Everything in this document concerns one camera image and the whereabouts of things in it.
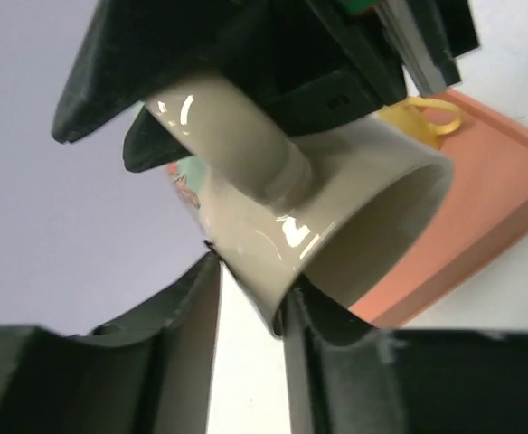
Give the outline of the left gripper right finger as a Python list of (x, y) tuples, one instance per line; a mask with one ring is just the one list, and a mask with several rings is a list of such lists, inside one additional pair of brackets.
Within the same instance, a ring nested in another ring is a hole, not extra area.
[(281, 319), (295, 433), (528, 433), (528, 330), (380, 329), (305, 278)]

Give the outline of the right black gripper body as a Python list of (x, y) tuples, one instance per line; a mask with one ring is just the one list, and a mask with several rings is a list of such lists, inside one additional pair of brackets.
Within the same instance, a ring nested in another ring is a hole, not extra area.
[(479, 47), (468, 1), (307, 1), (306, 5), (360, 72), (379, 107), (407, 97), (404, 72), (425, 97), (460, 83), (457, 58)]

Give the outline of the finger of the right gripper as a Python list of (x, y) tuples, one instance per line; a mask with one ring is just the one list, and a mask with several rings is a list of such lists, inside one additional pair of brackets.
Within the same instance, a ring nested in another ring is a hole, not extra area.
[(123, 141), (123, 163), (129, 172), (142, 173), (191, 155), (144, 106), (137, 109)]
[(79, 141), (200, 68), (222, 73), (291, 136), (341, 126), (407, 94), (377, 22), (334, 1), (100, 1), (52, 137)]

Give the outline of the yellow mug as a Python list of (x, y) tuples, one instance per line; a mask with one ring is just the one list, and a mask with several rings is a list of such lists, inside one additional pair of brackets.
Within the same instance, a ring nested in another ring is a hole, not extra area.
[[(428, 120), (420, 109), (439, 109), (452, 114), (453, 118), (446, 124), (437, 124)], [(441, 138), (460, 128), (464, 112), (457, 105), (444, 100), (409, 96), (403, 101), (381, 108), (376, 115), (405, 135), (440, 150)]]

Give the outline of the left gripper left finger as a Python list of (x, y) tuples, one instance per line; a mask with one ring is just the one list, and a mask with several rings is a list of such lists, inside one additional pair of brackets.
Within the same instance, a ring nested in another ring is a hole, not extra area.
[(88, 335), (0, 325), (0, 433), (203, 433), (221, 268), (177, 281)]

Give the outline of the beige floral mug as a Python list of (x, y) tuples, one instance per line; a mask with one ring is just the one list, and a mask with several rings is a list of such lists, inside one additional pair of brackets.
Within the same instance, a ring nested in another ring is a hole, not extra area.
[(299, 277), (351, 307), (404, 256), (453, 178), (440, 152), (376, 117), (288, 137), (222, 75), (146, 99), (188, 151), (168, 166), (181, 200), (274, 335)]

